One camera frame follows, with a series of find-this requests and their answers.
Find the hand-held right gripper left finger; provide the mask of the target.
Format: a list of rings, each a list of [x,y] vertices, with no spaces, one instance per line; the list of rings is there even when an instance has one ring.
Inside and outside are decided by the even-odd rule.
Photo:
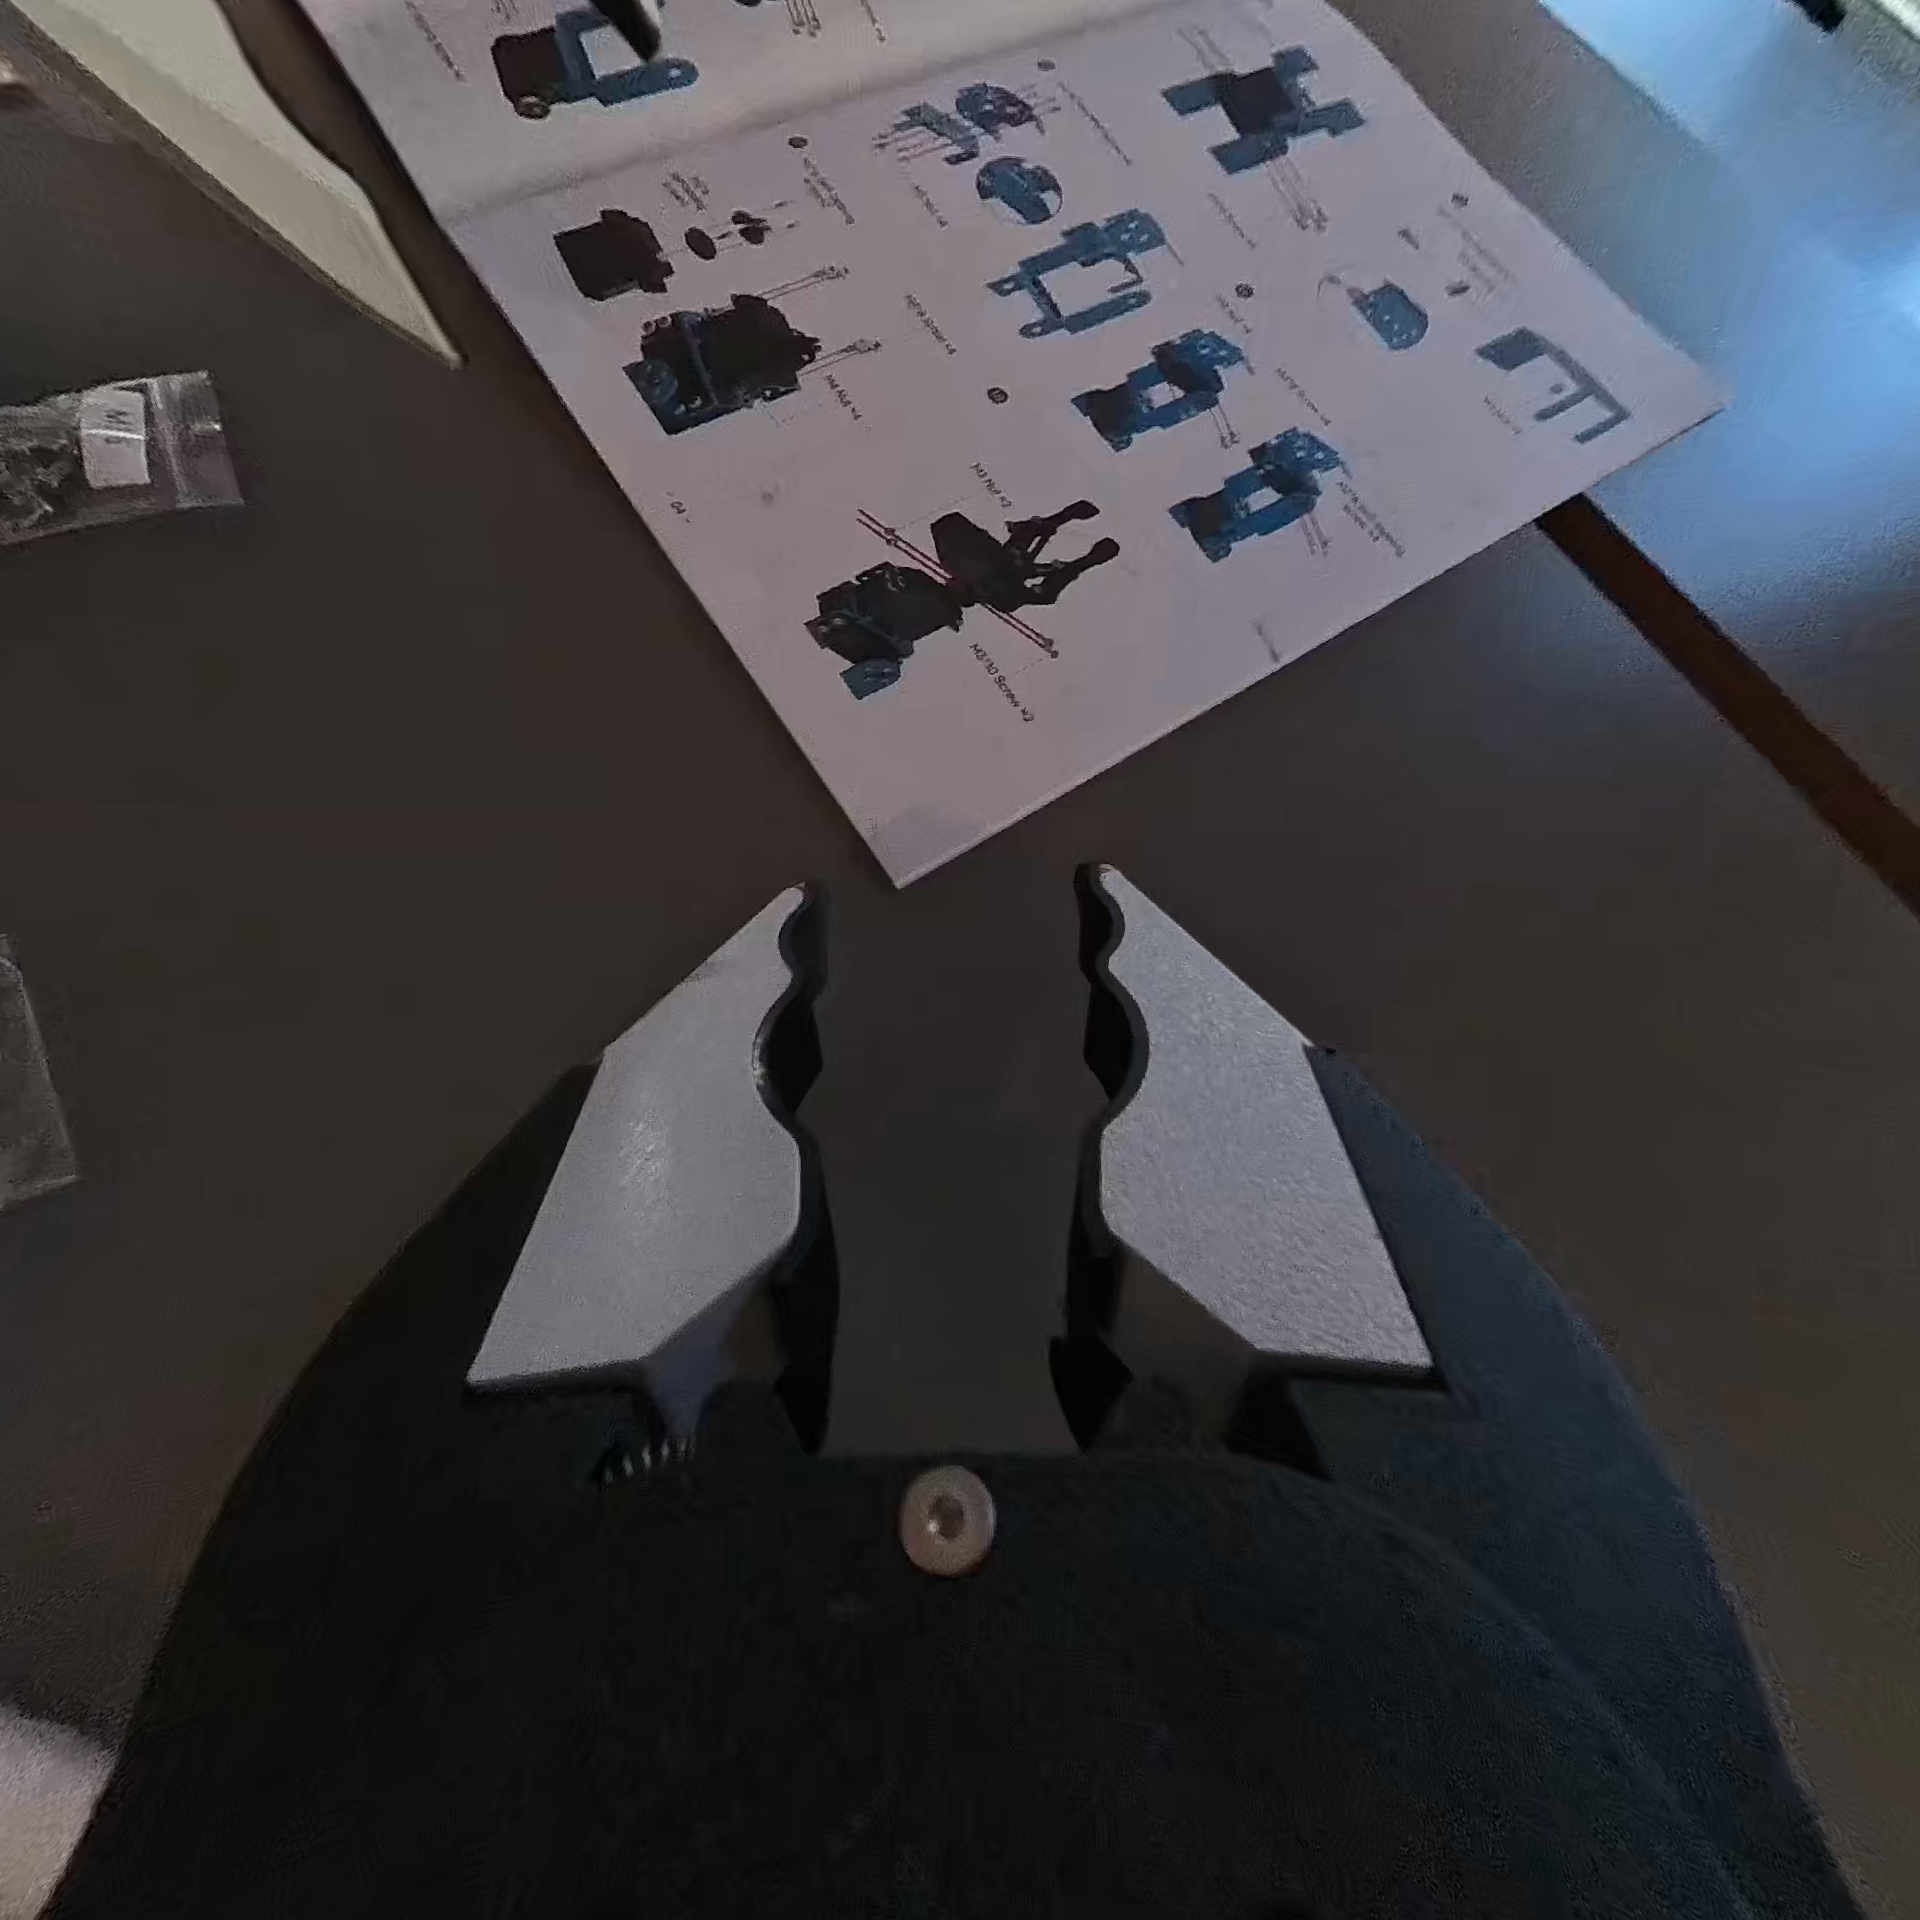
[[[765,1386],[807,1455],[832,1413],[835,1231],[802,1106],[824,1052],[824,900],[794,884],[598,1057],[464,1383],[614,1391],[686,1442]]]

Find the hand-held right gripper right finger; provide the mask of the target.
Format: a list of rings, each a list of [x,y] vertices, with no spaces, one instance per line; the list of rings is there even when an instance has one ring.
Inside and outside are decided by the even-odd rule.
[[[1074,903],[1100,1105],[1047,1345],[1072,1441],[1164,1386],[1204,1445],[1312,1455],[1298,1386],[1436,1391],[1326,1052],[1116,866]]]

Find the screw bag with white label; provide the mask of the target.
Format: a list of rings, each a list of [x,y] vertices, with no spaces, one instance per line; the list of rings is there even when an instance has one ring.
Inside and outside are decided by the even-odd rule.
[[[2,409],[2,546],[243,499],[205,371],[132,375]]]

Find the printed assembly instruction sheet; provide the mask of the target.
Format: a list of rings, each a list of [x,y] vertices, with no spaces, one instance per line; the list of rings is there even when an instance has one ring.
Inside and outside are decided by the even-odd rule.
[[[304,5],[894,882],[1722,409],[1333,5]]]

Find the large clear plastic parts bag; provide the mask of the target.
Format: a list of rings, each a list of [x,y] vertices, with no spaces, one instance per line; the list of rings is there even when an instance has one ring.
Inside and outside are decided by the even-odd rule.
[[[28,981],[2,938],[2,1212],[79,1180]]]

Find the white foam packing piece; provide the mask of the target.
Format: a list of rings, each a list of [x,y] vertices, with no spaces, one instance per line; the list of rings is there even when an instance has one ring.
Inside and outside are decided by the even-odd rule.
[[[115,1754],[84,1732],[2,1706],[2,1916],[52,1900],[111,1776]]]

